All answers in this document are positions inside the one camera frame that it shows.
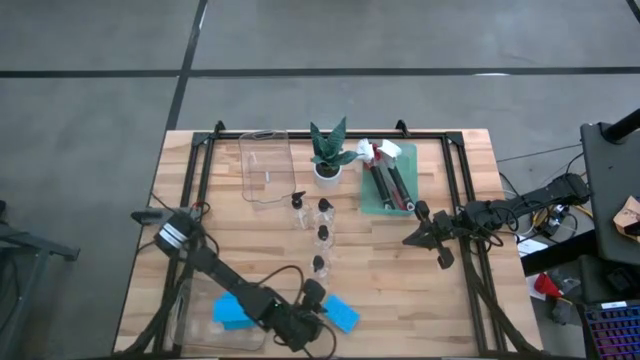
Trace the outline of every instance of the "black bottle cap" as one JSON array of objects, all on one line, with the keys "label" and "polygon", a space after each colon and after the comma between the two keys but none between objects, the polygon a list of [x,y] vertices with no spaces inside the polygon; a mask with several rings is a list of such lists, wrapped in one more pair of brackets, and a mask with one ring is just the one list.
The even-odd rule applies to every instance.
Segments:
[{"label": "black bottle cap", "polygon": [[291,194],[291,206],[293,206],[294,209],[299,210],[300,208],[302,208],[302,195],[306,193],[306,191],[300,191]]},{"label": "black bottle cap", "polygon": [[327,228],[327,225],[320,225],[320,227],[318,227],[318,239],[325,241],[329,238],[329,229]]},{"label": "black bottle cap", "polygon": [[320,199],[320,201],[318,201],[318,210],[320,210],[321,212],[325,212],[330,208],[333,208],[333,205],[331,205],[329,200],[322,198]]},{"label": "black bottle cap", "polygon": [[320,255],[313,257],[313,272],[318,272],[324,267],[324,259]]}]

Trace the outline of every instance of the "desk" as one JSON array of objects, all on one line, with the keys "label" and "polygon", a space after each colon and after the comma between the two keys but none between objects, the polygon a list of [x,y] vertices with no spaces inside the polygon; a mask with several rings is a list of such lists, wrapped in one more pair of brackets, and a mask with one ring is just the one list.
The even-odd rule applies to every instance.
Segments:
[{"label": "desk", "polygon": [[[154,193],[169,206],[180,201],[192,131],[167,133],[160,157]],[[502,198],[502,186],[487,130],[464,130],[466,153],[479,200]],[[438,141],[412,140],[418,149],[420,198],[432,213],[451,213],[451,198]],[[345,148],[355,141],[347,140]],[[336,330],[340,357],[424,357],[476,355],[467,288],[460,250],[456,241],[448,241],[456,261],[441,270],[437,252],[403,246],[402,238],[417,227],[414,217],[363,215],[359,212],[361,167],[345,167],[341,184],[332,190],[314,185],[312,147],[309,141],[291,141],[297,190],[306,190],[310,203],[327,197],[336,208],[336,245],[333,249],[328,293],[353,306],[361,319],[356,329],[345,335]],[[457,156],[453,156],[457,178],[462,179]],[[196,171],[194,193],[200,178]],[[241,196],[240,153],[237,141],[216,140],[207,201],[211,212],[203,219],[207,231],[218,241],[221,258],[250,281],[263,278],[287,264],[300,266],[310,275],[312,232],[292,230],[288,217],[278,210],[254,211]],[[458,183],[460,193],[463,186]],[[152,206],[159,206],[154,201]],[[145,228],[140,244],[151,241],[155,227]],[[514,325],[534,346],[541,348],[536,320],[513,242],[505,236],[505,246],[489,253],[498,302]],[[133,342],[156,311],[165,279],[167,257],[153,248],[141,252],[134,265],[115,350]],[[299,280],[295,273],[283,272],[269,285],[287,299],[293,299]],[[483,311],[485,328],[491,339],[489,316]],[[324,334],[313,344],[322,356],[330,350]],[[304,357],[276,346],[271,335],[257,352],[185,346],[183,356],[224,357]]]}]

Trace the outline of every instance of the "potted plant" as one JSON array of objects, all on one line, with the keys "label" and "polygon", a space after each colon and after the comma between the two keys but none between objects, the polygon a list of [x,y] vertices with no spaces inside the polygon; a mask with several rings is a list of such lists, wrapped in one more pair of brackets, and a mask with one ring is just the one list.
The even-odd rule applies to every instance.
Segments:
[{"label": "potted plant", "polygon": [[342,175],[342,165],[352,162],[358,153],[355,151],[342,151],[342,144],[347,133],[347,118],[344,117],[325,139],[318,127],[311,123],[311,140],[313,142],[316,185],[321,188],[330,188],[338,185]]}]

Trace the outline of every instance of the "blue block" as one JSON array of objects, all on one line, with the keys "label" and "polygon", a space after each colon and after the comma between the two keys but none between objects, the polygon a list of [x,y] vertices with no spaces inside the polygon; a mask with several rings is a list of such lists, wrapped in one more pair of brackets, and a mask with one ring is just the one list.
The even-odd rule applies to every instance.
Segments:
[{"label": "blue block", "polygon": [[335,295],[329,296],[324,308],[327,309],[325,316],[346,334],[350,333],[360,320],[360,314]]},{"label": "blue block", "polygon": [[244,313],[235,296],[225,293],[213,303],[213,321],[227,323],[251,321],[251,319]]},{"label": "blue block", "polygon": [[253,321],[245,320],[245,321],[228,321],[223,322],[222,326],[225,330],[239,330],[239,329],[248,329],[255,326]]}]

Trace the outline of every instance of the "small plastic bottle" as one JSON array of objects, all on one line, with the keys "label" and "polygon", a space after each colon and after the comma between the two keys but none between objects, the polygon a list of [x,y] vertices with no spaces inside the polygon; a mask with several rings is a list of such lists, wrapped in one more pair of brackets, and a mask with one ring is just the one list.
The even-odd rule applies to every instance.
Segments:
[{"label": "small plastic bottle", "polygon": [[326,287],[329,284],[329,271],[331,270],[328,254],[322,253],[314,256],[311,261],[311,270],[314,280]]},{"label": "small plastic bottle", "polygon": [[306,230],[311,227],[311,209],[309,205],[302,201],[302,195],[304,194],[306,194],[306,191],[291,194],[291,219],[293,221],[293,227],[299,230]]},{"label": "small plastic bottle", "polygon": [[314,243],[321,250],[329,250],[333,246],[334,238],[333,231],[327,225],[318,226],[318,231],[316,231],[314,236]]},{"label": "small plastic bottle", "polygon": [[329,229],[333,226],[333,218],[335,216],[335,209],[329,200],[322,198],[318,201],[318,207],[314,209],[313,219],[316,228],[320,225],[326,225]]}]

